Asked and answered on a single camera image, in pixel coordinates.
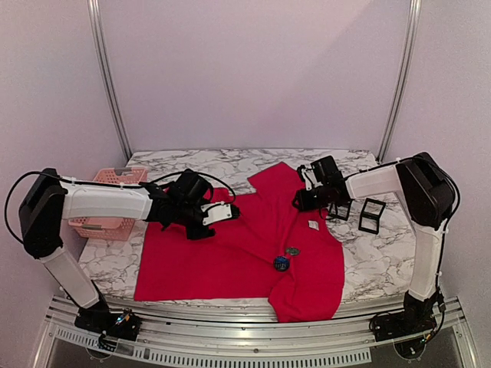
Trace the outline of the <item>blue round brooch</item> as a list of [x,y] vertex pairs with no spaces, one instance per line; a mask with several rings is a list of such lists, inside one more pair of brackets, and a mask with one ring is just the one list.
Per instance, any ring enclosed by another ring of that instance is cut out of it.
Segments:
[[286,272],[290,268],[290,260],[285,256],[277,256],[273,261],[273,267],[276,271]]

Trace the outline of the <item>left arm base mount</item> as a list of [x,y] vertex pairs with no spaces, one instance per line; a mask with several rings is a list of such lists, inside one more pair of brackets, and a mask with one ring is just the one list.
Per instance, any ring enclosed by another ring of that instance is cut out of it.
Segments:
[[136,341],[142,320],[131,309],[120,313],[108,310],[80,310],[74,325],[82,330],[99,334],[97,347],[113,353],[118,340]]

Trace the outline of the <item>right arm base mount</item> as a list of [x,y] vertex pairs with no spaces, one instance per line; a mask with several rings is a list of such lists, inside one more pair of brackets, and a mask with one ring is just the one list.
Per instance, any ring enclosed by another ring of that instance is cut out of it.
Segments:
[[375,314],[369,322],[369,330],[377,342],[404,337],[394,344],[394,349],[405,360],[420,358],[440,329],[432,307],[405,307],[403,311],[392,314],[382,312]]

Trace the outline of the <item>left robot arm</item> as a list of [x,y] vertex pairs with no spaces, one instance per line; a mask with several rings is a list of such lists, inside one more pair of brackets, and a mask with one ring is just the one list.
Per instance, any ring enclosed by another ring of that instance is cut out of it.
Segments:
[[114,326],[103,296],[84,273],[61,239],[64,221],[81,221],[89,235],[119,228],[123,220],[181,225],[189,240],[214,236],[213,225],[240,216],[235,199],[213,201],[216,177],[186,169],[150,182],[81,181],[60,176],[55,169],[31,171],[16,185],[35,181],[18,210],[21,233],[14,235],[24,250],[39,260],[98,333]]

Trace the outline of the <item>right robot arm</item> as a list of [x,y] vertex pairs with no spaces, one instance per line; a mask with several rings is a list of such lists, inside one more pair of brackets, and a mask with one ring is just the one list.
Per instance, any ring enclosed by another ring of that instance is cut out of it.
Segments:
[[460,204],[452,178],[429,153],[362,169],[343,176],[332,156],[297,168],[305,184],[295,193],[293,206],[300,212],[350,204],[355,199],[401,192],[415,231],[414,270],[404,295],[404,312],[397,328],[413,334],[425,324],[427,314],[441,301],[440,267],[448,224]]

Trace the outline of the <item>green round brooch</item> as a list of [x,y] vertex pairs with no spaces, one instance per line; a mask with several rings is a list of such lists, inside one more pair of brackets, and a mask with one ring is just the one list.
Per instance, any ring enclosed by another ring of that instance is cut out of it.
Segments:
[[295,247],[288,247],[285,249],[285,253],[288,256],[298,256],[298,255],[300,255],[301,251]]

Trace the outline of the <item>red t-shirt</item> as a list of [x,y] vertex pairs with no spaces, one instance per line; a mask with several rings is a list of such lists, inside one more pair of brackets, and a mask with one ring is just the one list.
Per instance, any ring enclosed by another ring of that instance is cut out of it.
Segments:
[[[296,171],[277,163],[249,178],[240,216],[214,225],[216,234],[188,240],[184,227],[147,226],[136,301],[265,298],[281,323],[328,320],[344,288],[341,243],[316,212],[292,206],[302,187]],[[285,249],[298,248],[298,256]],[[290,260],[276,271],[277,256]]]

